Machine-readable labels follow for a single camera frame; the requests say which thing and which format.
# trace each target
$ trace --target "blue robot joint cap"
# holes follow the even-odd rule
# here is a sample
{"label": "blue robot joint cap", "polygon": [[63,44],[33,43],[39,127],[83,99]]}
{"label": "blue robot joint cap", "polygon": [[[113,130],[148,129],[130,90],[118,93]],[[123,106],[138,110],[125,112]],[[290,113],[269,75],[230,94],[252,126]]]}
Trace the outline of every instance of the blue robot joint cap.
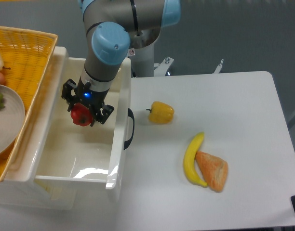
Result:
{"label": "blue robot joint cap", "polygon": [[114,22],[98,25],[92,35],[92,49],[96,57],[107,65],[118,65],[127,56],[130,37],[125,29]]}

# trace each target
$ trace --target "banana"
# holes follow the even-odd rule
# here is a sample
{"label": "banana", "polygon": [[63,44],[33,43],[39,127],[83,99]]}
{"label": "banana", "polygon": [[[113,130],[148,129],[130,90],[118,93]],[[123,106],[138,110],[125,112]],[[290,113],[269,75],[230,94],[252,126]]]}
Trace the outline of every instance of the banana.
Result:
{"label": "banana", "polygon": [[196,172],[195,169],[195,155],[200,148],[204,140],[204,132],[198,133],[190,142],[188,148],[185,151],[183,168],[187,179],[193,183],[202,187],[207,187],[207,182],[203,181]]}

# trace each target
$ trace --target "metal bracket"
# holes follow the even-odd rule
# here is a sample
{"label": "metal bracket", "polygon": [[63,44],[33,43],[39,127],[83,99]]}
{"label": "metal bracket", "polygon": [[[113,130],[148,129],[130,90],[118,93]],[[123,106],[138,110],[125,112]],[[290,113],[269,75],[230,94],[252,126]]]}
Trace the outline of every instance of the metal bracket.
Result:
{"label": "metal bracket", "polygon": [[160,64],[154,64],[154,77],[170,75],[168,72],[170,66],[173,64],[174,59],[166,57]]}

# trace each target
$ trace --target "blue led light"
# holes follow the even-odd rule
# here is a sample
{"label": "blue led light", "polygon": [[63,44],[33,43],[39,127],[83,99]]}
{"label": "blue led light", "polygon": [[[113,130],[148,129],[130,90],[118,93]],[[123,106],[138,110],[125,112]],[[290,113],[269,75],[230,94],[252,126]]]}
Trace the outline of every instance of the blue led light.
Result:
{"label": "blue led light", "polygon": [[90,93],[84,93],[84,96],[85,96],[86,98],[90,98],[91,94],[90,94]]}

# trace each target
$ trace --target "bread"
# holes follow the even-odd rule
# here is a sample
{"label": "bread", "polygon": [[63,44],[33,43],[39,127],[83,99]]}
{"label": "bread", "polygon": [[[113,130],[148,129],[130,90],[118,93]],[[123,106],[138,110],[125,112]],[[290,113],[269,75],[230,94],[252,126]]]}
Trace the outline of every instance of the bread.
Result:
{"label": "bread", "polygon": [[228,163],[217,156],[201,151],[197,151],[195,158],[204,180],[210,188],[216,192],[221,192],[228,175]]}

